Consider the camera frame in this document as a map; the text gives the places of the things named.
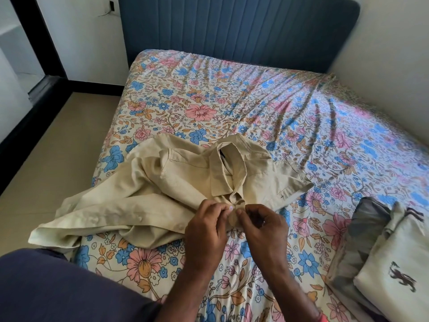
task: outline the person's left hand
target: person's left hand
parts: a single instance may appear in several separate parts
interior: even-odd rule
[[[212,277],[227,243],[227,218],[232,207],[203,200],[185,229],[185,266],[195,273]]]

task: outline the electrical outlet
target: electrical outlet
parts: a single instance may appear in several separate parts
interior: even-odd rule
[[[120,17],[121,14],[119,12],[119,2],[118,0],[103,0],[104,3],[104,12],[109,15],[115,15]]]

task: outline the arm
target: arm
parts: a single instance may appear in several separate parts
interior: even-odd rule
[[[195,321],[201,300],[222,259],[231,210],[225,203],[201,202],[185,230],[185,265],[155,322]]]
[[[244,228],[250,253],[271,288],[282,314],[289,321],[318,322],[320,313],[290,274],[286,254],[286,220],[264,205],[246,205],[237,216]]]

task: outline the floral bedsheet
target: floral bedsheet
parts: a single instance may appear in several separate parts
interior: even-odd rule
[[[296,281],[330,321],[352,320],[324,279],[361,197],[389,205],[398,200],[421,211],[429,206],[428,149],[334,75],[144,51],[130,69],[93,185],[114,174],[137,144],[160,133],[203,147],[241,133],[273,160],[288,158],[304,168],[315,187],[280,211],[290,226],[287,259]],[[284,321],[245,235],[232,230],[228,237],[198,319]],[[107,232],[84,237],[74,260],[163,301],[183,267],[185,248],[177,240],[139,249]]]

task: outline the headboard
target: headboard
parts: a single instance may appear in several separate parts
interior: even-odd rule
[[[119,0],[128,64],[145,49],[326,72],[353,29],[353,0]]]

